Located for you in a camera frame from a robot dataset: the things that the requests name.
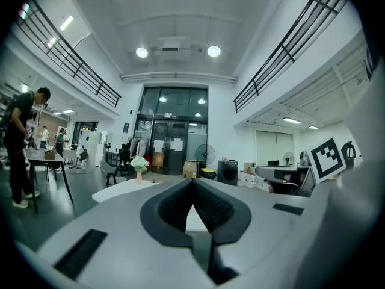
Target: black metal railing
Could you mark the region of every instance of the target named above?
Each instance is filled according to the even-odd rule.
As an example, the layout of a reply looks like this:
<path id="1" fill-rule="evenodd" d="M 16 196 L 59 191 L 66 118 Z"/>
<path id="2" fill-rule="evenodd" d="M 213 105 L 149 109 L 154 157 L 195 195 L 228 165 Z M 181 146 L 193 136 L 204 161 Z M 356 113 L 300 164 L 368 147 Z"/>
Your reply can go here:
<path id="1" fill-rule="evenodd" d="M 267 61 L 234 99 L 235 112 L 260 95 L 297 60 L 339 14 L 347 0 L 309 0 Z"/>
<path id="2" fill-rule="evenodd" d="M 121 96 L 73 50 L 36 0 L 29 0 L 22 6 L 16 24 L 60 68 L 116 108 Z"/>

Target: glass door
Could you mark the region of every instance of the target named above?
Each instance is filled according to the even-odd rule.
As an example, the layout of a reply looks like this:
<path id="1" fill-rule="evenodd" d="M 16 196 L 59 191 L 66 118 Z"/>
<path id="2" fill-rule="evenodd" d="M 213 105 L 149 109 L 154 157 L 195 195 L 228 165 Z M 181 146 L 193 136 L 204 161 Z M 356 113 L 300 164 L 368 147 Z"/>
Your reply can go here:
<path id="1" fill-rule="evenodd" d="M 181 175 L 186 159 L 187 123 L 156 120 L 152 137 L 152 172 Z"/>

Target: white flower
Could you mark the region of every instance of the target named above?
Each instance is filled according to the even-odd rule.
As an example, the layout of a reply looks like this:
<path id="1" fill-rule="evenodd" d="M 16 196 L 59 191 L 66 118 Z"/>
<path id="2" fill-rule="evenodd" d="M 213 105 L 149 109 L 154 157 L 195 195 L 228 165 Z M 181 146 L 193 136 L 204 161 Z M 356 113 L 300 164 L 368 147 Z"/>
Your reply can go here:
<path id="1" fill-rule="evenodd" d="M 131 161 L 131 166 L 135 169 L 137 172 L 143 172 L 146 170 L 146 166 L 149 164 L 148 161 L 144 159 L 144 157 L 139 157 L 138 155 L 134 157 Z"/>

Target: black table leg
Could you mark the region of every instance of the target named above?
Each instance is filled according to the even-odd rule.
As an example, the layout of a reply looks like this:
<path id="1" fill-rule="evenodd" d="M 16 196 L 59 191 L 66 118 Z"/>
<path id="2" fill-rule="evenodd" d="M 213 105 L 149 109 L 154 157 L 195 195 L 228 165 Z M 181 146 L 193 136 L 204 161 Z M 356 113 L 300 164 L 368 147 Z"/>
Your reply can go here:
<path id="1" fill-rule="evenodd" d="M 32 163 L 29 163 L 29 181 L 31 182 L 31 187 L 32 187 L 32 198 L 34 201 L 34 206 L 35 206 L 35 212 L 38 214 L 39 212 L 37 211 L 37 204 L 36 204 L 36 197 L 35 197 L 35 166 Z"/>
<path id="2" fill-rule="evenodd" d="M 72 201 L 72 203 L 73 203 L 73 199 L 72 199 L 72 196 L 71 196 L 70 188 L 69 188 L 69 186 L 68 186 L 67 177 L 66 177 L 66 172 L 64 171 L 64 164 L 63 164 L 63 163 L 61 163 L 61 170 L 63 171 L 64 183 L 66 183 L 68 195 L 70 196 L 70 199 L 71 199 L 71 201 Z"/>

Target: electric fan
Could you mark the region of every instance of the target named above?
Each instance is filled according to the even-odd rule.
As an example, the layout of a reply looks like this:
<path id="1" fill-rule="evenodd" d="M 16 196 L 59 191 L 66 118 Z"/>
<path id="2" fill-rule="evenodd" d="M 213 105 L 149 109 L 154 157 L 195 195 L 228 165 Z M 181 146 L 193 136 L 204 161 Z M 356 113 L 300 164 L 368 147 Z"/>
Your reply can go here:
<path id="1" fill-rule="evenodd" d="M 205 165 L 211 164 L 215 159 L 215 150 L 208 144 L 199 146 L 195 151 L 195 158 L 197 161 L 204 161 Z"/>
<path id="2" fill-rule="evenodd" d="M 290 166 L 294 164 L 294 155 L 292 152 L 286 152 L 283 156 L 283 164 Z"/>

